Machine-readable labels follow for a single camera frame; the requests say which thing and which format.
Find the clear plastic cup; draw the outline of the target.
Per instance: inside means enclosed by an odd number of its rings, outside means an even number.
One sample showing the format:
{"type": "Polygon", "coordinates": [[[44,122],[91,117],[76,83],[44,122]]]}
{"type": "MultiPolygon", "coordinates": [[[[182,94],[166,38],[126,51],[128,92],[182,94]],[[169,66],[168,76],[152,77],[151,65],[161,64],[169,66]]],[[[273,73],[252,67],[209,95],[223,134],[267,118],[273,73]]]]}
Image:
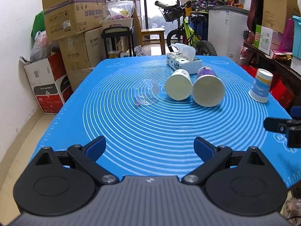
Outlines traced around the clear plastic cup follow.
{"type": "Polygon", "coordinates": [[[158,101],[159,84],[150,79],[139,80],[134,86],[134,97],[137,106],[148,106],[158,101]]]}

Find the blue yellow paper cup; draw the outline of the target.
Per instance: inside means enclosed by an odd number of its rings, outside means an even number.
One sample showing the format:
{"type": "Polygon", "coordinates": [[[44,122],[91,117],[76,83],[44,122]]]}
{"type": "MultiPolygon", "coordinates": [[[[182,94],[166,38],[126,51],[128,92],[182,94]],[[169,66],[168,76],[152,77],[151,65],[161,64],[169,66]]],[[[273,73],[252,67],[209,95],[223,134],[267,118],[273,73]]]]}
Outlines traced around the blue yellow paper cup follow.
{"type": "Polygon", "coordinates": [[[270,86],[274,75],[268,70],[258,68],[249,95],[259,103],[267,103],[270,86]]]}

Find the purple paper cup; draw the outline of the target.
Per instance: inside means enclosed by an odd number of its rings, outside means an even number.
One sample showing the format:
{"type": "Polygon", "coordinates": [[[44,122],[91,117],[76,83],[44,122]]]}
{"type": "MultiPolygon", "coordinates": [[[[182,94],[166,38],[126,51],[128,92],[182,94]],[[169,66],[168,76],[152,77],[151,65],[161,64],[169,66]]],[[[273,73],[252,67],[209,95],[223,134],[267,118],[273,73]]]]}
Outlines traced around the purple paper cup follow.
{"type": "Polygon", "coordinates": [[[193,100],[203,107],[215,107],[225,96],[225,86],[214,71],[206,66],[198,70],[192,88],[193,100]]]}

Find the white paper cup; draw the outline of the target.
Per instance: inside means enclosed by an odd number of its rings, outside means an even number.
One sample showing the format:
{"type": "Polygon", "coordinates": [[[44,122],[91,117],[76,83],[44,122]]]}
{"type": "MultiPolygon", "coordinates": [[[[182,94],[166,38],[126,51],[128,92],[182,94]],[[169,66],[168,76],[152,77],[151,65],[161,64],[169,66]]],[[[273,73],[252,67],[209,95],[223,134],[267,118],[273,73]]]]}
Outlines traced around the white paper cup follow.
{"type": "Polygon", "coordinates": [[[176,100],[187,99],[192,92],[192,82],[188,71],[178,69],[165,82],[165,91],[167,95],[176,100]]]}

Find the dark side table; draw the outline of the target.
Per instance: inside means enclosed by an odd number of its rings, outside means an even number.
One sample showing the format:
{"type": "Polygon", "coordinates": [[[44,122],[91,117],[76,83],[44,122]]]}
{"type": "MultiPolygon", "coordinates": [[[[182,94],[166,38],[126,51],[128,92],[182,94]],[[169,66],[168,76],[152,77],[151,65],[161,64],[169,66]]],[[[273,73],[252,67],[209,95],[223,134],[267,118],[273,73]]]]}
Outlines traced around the dark side table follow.
{"type": "Polygon", "coordinates": [[[251,52],[251,55],[244,61],[245,65],[264,68],[272,73],[278,73],[284,80],[284,85],[292,91],[294,100],[286,110],[292,106],[300,106],[300,75],[284,62],[267,58],[267,55],[255,48],[253,44],[244,42],[243,46],[251,52]]]}

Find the red white cardboard box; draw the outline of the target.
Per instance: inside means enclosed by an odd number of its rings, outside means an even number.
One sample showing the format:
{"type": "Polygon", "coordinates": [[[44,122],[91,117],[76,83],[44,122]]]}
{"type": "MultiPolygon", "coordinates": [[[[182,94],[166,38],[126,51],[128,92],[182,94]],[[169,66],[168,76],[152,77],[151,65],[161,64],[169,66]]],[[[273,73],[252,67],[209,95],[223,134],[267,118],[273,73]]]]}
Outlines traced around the red white cardboard box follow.
{"type": "Polygon", "coordinates": [[[27,64],[24,69],[42,111],[59,113],[73,94],[61,53],[27,64]]]}

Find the blue silicone mat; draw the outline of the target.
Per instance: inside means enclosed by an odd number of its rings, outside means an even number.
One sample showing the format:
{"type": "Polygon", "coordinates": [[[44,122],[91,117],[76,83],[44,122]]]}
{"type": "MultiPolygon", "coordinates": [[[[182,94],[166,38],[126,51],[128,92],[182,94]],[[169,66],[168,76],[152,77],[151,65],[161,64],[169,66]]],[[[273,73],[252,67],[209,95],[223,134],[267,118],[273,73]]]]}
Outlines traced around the blue silicone mat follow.
{"type": "Polygon", "coordinates": [[[192,98],[170,99],[164,85],[173,71],[165,56],[107,59],[79,85],[37,149],[65,150],[104,136],[106,151],[98,163],[119,178],[182,177],[201,165],[193,142],[202,137],[233,150],[256,146],[287,187],[298,183],[300,150],[288,148],[284,135],[263,128],[266,117],[288,118],[286,110],[272,96],[265,104],[254,101],[249,95],[254,79],[229,58],[203,56],[201,60],[224,83],[226,94],[220,105],[205,108],[192,98]],[[144,79],[159,84],[158,101],[137,106],[134,86],[144,79]]]}

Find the green white box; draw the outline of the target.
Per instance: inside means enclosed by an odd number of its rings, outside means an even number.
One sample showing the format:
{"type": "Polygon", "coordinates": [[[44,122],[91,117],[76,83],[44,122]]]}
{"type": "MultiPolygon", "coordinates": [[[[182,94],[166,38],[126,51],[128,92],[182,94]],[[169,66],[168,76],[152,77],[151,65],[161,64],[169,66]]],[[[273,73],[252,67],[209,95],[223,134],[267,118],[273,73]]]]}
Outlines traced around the green white box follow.
{"type": "Polygon", "coordinates": [[[283,34],[268,27],[256,25],[254,47],[270,55],[272,50],[278,50],[282,42],[283,34]]]}

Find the tissue box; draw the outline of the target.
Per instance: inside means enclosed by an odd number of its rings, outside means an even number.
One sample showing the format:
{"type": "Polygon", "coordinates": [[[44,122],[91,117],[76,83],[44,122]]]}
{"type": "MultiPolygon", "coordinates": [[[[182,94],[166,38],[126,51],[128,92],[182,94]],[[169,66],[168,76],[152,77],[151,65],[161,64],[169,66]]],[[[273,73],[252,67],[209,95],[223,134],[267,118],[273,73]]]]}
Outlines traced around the tissue box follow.
{"type": "Polygon", "coordinates": [[[175,52],[166,54],[167,64],[173,70],[184,69],[190,75],[197,74],[198,70],[203,67],[202,60],[196,57],[196,49],[194,47],[174,43],[171,47],[175,47],[175,52]]]}

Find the lower brown cardboard box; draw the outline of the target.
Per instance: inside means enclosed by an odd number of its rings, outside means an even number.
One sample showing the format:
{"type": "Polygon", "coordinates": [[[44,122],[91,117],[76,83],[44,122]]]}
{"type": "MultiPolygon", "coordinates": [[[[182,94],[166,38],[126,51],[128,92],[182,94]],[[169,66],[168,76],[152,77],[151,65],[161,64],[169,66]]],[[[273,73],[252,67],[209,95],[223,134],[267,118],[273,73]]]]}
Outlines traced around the lower brown cardboard box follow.
{"type": "Polygon", "coordinates": [[[59,39],[65,69],[73,90],[106,58],[101,27],[59,39]]]}

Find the large brown box right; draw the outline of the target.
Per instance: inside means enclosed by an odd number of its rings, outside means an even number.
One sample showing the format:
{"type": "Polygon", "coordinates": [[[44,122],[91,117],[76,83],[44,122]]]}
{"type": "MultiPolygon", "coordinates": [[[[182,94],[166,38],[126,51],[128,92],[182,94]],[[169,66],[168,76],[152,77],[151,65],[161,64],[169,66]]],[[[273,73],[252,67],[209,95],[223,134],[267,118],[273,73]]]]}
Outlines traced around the large brown box right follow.
{"type": "Polygon", "coordinates": [[[284,33],[288,19],[300,16],[297,0],[264,0],[262,26],[284,33]]]}

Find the white cabinet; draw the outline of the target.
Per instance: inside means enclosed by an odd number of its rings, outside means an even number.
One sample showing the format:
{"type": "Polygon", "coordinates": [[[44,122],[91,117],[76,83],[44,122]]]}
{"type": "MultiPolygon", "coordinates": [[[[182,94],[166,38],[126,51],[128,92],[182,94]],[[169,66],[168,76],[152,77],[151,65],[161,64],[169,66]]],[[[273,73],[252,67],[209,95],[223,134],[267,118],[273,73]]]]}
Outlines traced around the white cabinet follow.
{"type": "Polygon", "coordinates": [[[249,11],[233,6],[215,6],[209,9],[208,41],[218,56],[227,56],[241,64],[243,33],[247,30],[249,11]]]}

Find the green bicycle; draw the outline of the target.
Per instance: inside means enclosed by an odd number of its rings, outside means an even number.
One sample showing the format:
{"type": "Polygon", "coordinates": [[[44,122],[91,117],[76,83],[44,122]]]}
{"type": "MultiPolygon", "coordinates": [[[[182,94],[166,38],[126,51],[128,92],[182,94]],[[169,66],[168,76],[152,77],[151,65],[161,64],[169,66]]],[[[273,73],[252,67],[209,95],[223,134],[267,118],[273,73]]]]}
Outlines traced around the green bicycle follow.
{"type": "Polygon", "coordinates": [[[196,49],[197,55],[217,56],[214,46],[203,39],[202,34],[197,32],[198,25],[206,22],[205,15],[192,14],[191,0],[183,5],[167,5],[160,1],[155,1],[155,5],[160,8],[166,22],[173,22],[182,19],[182,24],[177,29],[170,31],[166,37],[166,43],[170,52],[175,48],[171,41],[191,46],[196,49]]]}

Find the wooden chair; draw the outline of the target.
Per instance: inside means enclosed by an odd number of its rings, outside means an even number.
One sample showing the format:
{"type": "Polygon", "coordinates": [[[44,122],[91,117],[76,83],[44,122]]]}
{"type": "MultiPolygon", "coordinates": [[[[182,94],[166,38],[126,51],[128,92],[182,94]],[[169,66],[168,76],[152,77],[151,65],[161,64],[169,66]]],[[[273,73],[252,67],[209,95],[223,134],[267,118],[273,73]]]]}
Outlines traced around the wooden chair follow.
{"type": "Polygon", "coordinates": [[[158,35],[160,41],[161,53],[162,55],[165,55],[166,54],[165,40],[164,40],[165,29],[162,27],[154,28],[154,29],[142,29],[136,8],[134,9],[134,21],[135,21],[135,31],[137,33],[138,45],[143,45],[143,37],[158,35]]]}

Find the top open cardboard box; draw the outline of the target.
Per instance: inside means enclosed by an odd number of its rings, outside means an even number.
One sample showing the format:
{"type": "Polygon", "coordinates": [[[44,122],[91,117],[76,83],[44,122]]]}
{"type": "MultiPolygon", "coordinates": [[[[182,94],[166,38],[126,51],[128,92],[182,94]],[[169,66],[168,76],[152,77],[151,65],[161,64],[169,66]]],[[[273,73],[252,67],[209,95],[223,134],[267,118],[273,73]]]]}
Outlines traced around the top open cardboard box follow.
{"type": "Polygon", "coordinates": [[[74,36],[100,26],[107,0],[42,0],[44,24],[50,41],[74,36]]]}

